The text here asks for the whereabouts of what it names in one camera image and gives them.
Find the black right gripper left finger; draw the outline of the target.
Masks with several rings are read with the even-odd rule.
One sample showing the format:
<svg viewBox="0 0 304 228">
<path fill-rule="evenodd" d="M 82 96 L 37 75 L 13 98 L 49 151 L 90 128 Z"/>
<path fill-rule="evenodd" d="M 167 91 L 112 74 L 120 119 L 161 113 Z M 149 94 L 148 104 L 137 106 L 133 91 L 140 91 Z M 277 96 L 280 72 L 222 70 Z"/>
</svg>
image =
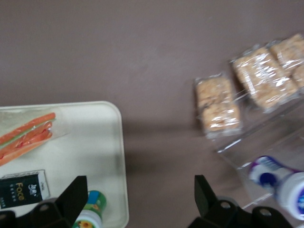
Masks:
<svg viewBox="0 0 304 228">
<path fill-rule="evenodd" d="M 70 228 L 87 202 L 87 177 L 77 176 L 57 198 L 40 202 L 25 216 L 26 228 Z"/>
</svg>

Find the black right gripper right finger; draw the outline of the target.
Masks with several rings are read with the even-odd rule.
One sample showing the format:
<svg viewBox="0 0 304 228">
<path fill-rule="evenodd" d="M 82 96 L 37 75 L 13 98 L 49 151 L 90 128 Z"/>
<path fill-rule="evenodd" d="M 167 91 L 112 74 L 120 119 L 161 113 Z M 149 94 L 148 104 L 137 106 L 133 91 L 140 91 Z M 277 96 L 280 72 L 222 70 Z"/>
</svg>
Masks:
<svg viewBox="0 0 304 228">
<path fill-rule="evenodd" d="M 203 175 L 194 178 L 194 197 L 200 216 L 190 228 L 246 228 L 240 207 L 229 199 L 219 199 Z"/>
</svg>

